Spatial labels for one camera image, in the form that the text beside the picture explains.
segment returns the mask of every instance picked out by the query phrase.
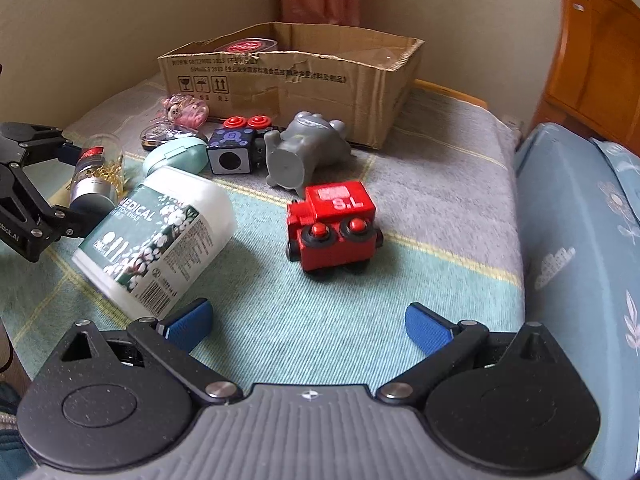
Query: container label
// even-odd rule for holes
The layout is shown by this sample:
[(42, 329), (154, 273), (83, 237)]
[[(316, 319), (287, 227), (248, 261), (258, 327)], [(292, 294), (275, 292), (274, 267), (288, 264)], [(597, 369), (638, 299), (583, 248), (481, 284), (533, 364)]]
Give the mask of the container label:
[(78, 160), (82, 160), (83, 158), (87, 158), (88, 156), (102, 155), (103, 153), (104, 148), (102, 146), (94, 146), (92, 148), (89, 148), (88, 150), (84, 150)]
[(162, 317), (213, 246), (210, 227), (196, 208), (141, 184), (79, 249), (152, 316)]
[(257, 40), (244, 40), (238, 41), (237, 43), (231, 44), (226, 48), (226, 52), (231, 52), (234, 54), (240, 54), (245, 52), (254, 52), (262, 47), (265, 43), (263, 41)]

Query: grey toy elephant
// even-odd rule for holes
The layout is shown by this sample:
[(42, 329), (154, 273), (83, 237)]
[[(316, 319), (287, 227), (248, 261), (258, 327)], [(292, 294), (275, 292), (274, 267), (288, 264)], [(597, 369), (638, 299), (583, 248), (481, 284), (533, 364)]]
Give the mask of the grey toy elephant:
[(350, 159), (345, 134), (342, 121), (327, 122), (322, 115), (310, 112), (298, 113), (283, 132), (265, 133), (267, 184), (295, 189), (304, 197), (317, 167)]

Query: blue gripper pad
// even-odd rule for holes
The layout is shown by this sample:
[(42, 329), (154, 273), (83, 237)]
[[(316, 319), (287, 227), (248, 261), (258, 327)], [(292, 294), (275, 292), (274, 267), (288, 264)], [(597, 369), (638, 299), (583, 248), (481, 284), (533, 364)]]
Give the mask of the blue gripper pad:
[(411, 341), (429, 356), (452, 341), (453, 333), (450, 327), (453, 324), (445, 326), (444, 320), (440, 322), (420, 307), (422, 307), (420, 304), (412, 303), (406, 308), (404, 329)]
[(180, 317), (166, 320), (164, 338), (188, 353), (211, 333), (213, 307), (201, 298), (195, 306), (192, 303), (185, 310)]

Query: wall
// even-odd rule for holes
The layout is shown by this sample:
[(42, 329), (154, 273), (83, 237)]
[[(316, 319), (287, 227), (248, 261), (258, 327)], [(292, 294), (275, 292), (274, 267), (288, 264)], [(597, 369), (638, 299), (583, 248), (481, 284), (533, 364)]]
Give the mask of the wall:
[(67, 126), (156, 57), (278, 15), (278, 0), (0, 0), (0, 121)]
[(560, 0), (362, 0), (362, 26), (425, 40), (420, 78), (528, 124), (556, 48)]

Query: sticker on chair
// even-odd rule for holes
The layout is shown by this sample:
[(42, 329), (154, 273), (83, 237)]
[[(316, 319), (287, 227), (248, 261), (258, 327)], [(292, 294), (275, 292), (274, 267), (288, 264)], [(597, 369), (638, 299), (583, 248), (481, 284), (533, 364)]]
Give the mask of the sticker on chair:
[(534, 288), (540, 290), (549, 283), (554, 276), (566, 267), (566, 265), (574, 258), (575, 248), (562, 247), (556, 254), (548, 254), (542, 258), (540, 263), (540, 275), (536, 278)]

